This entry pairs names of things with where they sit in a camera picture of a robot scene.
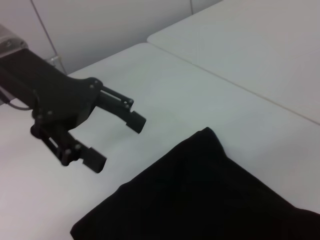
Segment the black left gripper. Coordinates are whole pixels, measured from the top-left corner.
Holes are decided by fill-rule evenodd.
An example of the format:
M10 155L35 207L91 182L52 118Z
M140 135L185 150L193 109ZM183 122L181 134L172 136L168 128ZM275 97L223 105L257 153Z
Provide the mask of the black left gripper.
M133 99L102 86L94 77L69 77L28 49L0 59L0 85L32 109L35 124L31 134L41 140L64 167L79 159L95 173L100 173L105 166L105 156L68 132L89 118L94 103L119 117L138 134L147 121L131 111Z

